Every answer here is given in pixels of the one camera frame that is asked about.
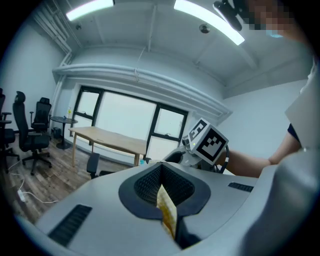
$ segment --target black office chair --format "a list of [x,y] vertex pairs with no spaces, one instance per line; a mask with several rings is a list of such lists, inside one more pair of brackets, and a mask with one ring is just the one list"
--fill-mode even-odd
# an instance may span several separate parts
[[42,132],[46,134],[48,132],[51,117],[51,115],[49,114],[50,110],[50,100],[48,98],[42,97],[40,101],[36,103],[35,116],[33,122],[32,115],[34,112],[30,111],[31,128],[33,128],[37,133]]
[[94,179],[99,176],[113,174],[114,171],[101,170],[99,174],[97,174],[98,163],[99,163],[100,154],[92,153],[89,157],[89,160],[86,164],[86,171],[90,173],[91,179]]
[[0,89],[0,159],[4,160],[5,172],[8,173],[7,157],[16,157],[18,161],[20,161],[20,157],[18,154],[14,154],[12,148],[8,148],[9,144],[15,142],[16,136],[13,129],[6,129],[6,124],[11,124],[12,121],[6,120],[7,115],[11,115],[10,112],[1,112],[5,99],[6,96],[2,94],[2,89]]
[[13,103],[13,115],[16,125],[19,129],[19,147],[23,152],[31,151],[32,156],[22,159],[22,164],[26,165],[26,161],[33,160],[31,175],[34,175],[34,169],[38,160],[41,160],[49,164],[49,168],[52,167],[51,162],[42,158],[42,156],[49,157],[50,153],[38,153],[37,150],[45,149],[49,146],[49,136],[47,134],[41,134],[38,132],[29,133],[28,123],[25,114],[25,102],[26,96],[23,92],[17,91],[16,97]]

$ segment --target wooden floor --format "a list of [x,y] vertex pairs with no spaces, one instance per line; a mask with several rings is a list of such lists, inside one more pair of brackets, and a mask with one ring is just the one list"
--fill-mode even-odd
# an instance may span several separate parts
[[[55,200],[62,200],[81,185],[89,181],[90,175],[86,171],[89,154],[81,150],[76,150],[75,167],[72,167],[72,147],[62,150],[56,147],[60,140],[52,139],[50,145],[43,152],[50,152],[50,157],[47,158],[52,168],[48,164],[38,161],[34,169],[34,176],[30,175],[33,160],[22,165],[22,161],[17,163],[16,157],[7,157],[8,167],[13,166],[9,173],[6,174],[2,169],[0,171],[0,185],[3,192],[12,206],[14,212],[23,216],[32,223],[55,203],[42,203],[35,199],[30,194],[24,194],[26,202],[22,202],[17,194],[19,187],[23,182],[21,190],[23,192],[31,192],[43,202],[52,202]],[[15,142],[10,144],[15,154],[20,155],[20,159],[31,156],[31,152],[23,152],[19,148],[19,137],[15,138]],[[130,168],[130,166],[119,163],[99,160],[98,170],[105,171],[122,171]]]

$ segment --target ceiling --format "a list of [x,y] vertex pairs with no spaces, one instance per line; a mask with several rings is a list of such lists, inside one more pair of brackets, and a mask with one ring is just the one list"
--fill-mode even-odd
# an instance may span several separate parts
[[[192,0],[212,12],[215,12],[214,1]],[[56,2],[65,14],[89,0]],[[250,87],[246,82],[257,76],[266,78],[263,87],[307,78],[312,62],[311,54],[303,45],[267,36],[263,30],[249,30],[244,25],[240,33],[245,41],[237,46],[214,27],[208,34],[201,33],[199,26],[204,22],[174,10],[174,3],[175,0],[115,0],[114,7],[88,14],[69,25],[82,47],[148,48],[152,35],[150,51],[199,66],[229,91],[235,87],[239,91],[241,86],[246,88],[243,92],[255,90],[254,85]],[[70,43],[71,47],[77,46],[75,42]],[[282,49],[286,55],[279,54]]]

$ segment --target wooden table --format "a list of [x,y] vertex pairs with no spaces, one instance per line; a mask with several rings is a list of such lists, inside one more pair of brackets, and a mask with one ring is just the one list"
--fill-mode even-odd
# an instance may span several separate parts
[[76,140],[77,136],[89,140],[92,143],[92,153],[94,152],[94,143],[106,146],[111,149],[134,154],[134,166],[139,165],[139,157],[146,154],[147,141],[137,138],[131,138],[122,134],[106,131],[98,127],[76,127],[70,128],[73,135],[72,166],[75,166],[76,158]]

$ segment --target fluorescent light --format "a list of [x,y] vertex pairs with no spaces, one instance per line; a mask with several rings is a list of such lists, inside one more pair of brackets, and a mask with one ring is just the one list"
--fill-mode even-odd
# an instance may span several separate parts
[[190,14],[197,17],[200,20],[214,26],[217,30],[220,30],[228,38],[230,38],[237,46],[245,41],[243,36],[236,30],[234,30],[229,23],[225,22],[218,15],[213,12],[203,8],[193,2],[187,0],[176,0],[174,4],[174,9]]
[[114,6],[114,0],[94,0],[69,11],[66,16],[72,22],[83,15],[112,6]]

